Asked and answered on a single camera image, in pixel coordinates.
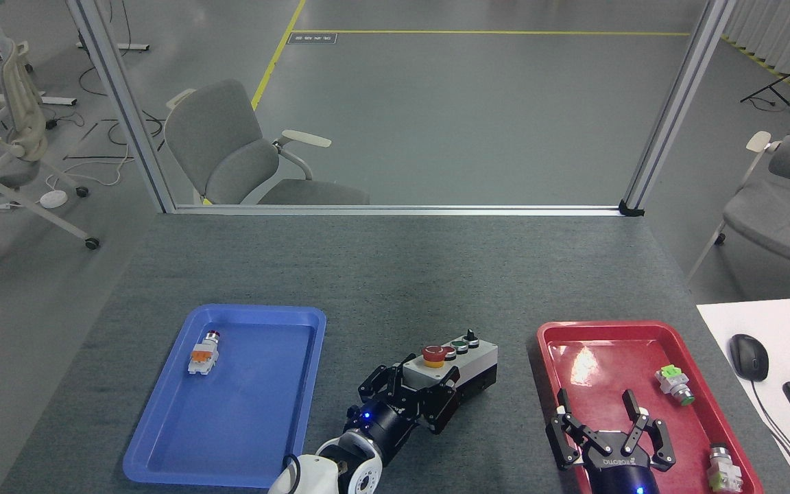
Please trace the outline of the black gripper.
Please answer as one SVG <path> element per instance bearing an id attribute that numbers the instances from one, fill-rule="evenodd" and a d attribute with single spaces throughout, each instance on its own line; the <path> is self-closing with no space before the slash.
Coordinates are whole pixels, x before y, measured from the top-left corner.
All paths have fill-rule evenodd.
<path id="1" fill-rule="evenodd" d="M 592 493 L 658 493 L 650 468 L 668 471 L 677 462 L 667 424 L 650 418 L 640 407 L 632 390 L 623 392 L 631 432 L 595 432 L 571 412 L 566 390 L 557 393 L 557 412 L 547 422 L 547 437 L 560 470 L 584 463 Z M 647 432 L 654 447 L 649 456 L 638 446 Z"/>
<path id="2" fill-rule="evenodd" d="M 460 381 L 460 373 L 446 373 L 435 384 L 423 388 L 419 382 L 405 384 L 404 365 L 415 357 L 415 353 L 410 353 L 397 364 L 376 368 L 358 388 L 364 405 L 354 405 L 347 411 L 348 421 L 343 430 L 355 430 L 371 440 L 379 450 L 384 467 L 407 443 L 409 435 L 418 426 L 418 420 L 432 434 L 441 434 L 460 405 L 460 394 L 455 385 Z M 391 405 L 405 406 L 416 400 L 416 415 L 399 412 Z"/>

